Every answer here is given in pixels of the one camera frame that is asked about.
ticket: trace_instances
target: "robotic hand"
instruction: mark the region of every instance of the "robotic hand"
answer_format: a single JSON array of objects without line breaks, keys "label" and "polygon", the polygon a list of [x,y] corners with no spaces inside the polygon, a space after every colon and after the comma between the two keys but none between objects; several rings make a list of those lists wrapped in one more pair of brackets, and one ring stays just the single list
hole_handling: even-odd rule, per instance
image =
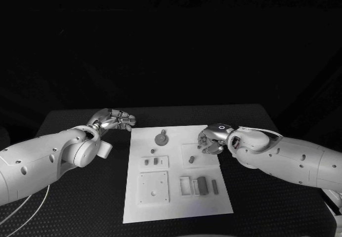
[{"label": "robotic hand", "polygon": [[[268,137],[261,131],[273,133],[277,138]],[[199,144],[206,140],[212,145],[202,153],[219,154],[227,145],[232,157],[245,167],[258,168],[294,184],[329,190],[336,197],[335,204],[342,207],[342,153],[283,137],[273,131],[248,127],[234,130],[221,123],[208,126],[199,133]]]},{"label": "robotic hand", "polygon": [[100,110],[87,125],[20,142],[0,151],[0,205],[43,189],[65,172],[85,167],[98,155],[107,158],[111,144],[101,141],[108,129],[131,131],[136,117]]}]

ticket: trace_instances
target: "gray component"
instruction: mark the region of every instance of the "gray component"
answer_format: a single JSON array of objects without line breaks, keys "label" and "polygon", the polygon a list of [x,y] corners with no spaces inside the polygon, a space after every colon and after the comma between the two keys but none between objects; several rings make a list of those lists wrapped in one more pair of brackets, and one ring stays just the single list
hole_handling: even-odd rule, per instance
[{"label": "gray component", "polygon": [[218,184],[217,184],[215,179],[212,180],[212,188],[214,188],[214,193],[215,193],[215,194],[219,194]]},{"label": "gray component", "polygon": [[192,156],[191,159],[189,159],[189,163],[192,164],[195,161],[195,157]]},{"label": "gray component", "polygon": [[209,193],[205,177],[198,178],[198,189],[199,189],[199,195],[206,195]]},{"label": "gray component", "polygon": [[154,138],[154,142],[159,146],[165,146],[167,144],[169,138],[165,134],[159,134]]}]

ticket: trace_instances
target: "table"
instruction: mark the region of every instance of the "table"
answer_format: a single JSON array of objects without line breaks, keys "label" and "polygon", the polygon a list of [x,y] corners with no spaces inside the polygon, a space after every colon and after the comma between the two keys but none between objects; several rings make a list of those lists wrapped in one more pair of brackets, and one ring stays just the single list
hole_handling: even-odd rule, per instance
[{"label": "table", "polygon": [[[84,125],[100,110],[52,111],[38,136]],[[136,127],[235,124],[277,131],[258,104],[117,108],[137,117]],[[336,223],[319,189],[289,183],[258,169],[245,168],[228,150],[219,154],[234,214],[123,224],[130,132],[110,130],[103,139],[114,148],[107,159],[65,173],[51,185],[46,203],[32,221],[13,236],[142,236],[175,237],[227,234],[238,237],[329,237]],[[0,227],[12,233],[33,214],[46,189]],[[23,199],[0,207],[0,220]]]}]

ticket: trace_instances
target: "cable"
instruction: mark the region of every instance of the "cable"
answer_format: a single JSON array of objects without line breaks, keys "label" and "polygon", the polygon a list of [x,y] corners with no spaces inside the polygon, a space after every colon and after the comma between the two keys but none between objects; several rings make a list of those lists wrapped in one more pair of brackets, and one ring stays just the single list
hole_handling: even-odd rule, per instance
[{"label": "cable", "polygon": [[28,199],[25,200],[25,202],[22,203],[22,205],[17,207],[17,209],[12,212],[12,214],[4,218],[4,220],[0,222],[0,225],[6,222],[6,220],[16,214],[16,212],[19,211],[19,209],[22,208],[23,204],[26,203],[26,201],[30,199],[32,195],[28,197]]},{"label": "cable", "polygon": [[[45,194],[45,199],[46,199],[46,197],[48,197],[49,189],[51,189],[51,186],[48,186],[46,194]],[[30,221],[30,219],[33,218],[33,216],[38,214],[38,211],[39,211],[39,209],[40,209],[40,207],[42,207],[42,205],[43,205],[43,203],[45,203],[45,199],[43,199],[43,201],[42,201],[42,203],[40,203],[40,206],[39,206],[36,212],[33,213],[32,217],[29,218],[29,220],[23,223],[23,225],[22,225],[6,237],[10,237],[10,236],[22,229],[22,227],[28,224],[28,222]]]},{"label": "cable", "polygon": [[238,128],[238,130],[250,130],[250,129],[254,129],[254,130],[260,130],[260,131],[264,131],[264,132],[273,133],[273,134],[277,135],[279,137],[283,137],[277,132],[270,131],[270,130],[266,130],[266,129],[251,128],[251,127],[240,127],[240,128]]}]

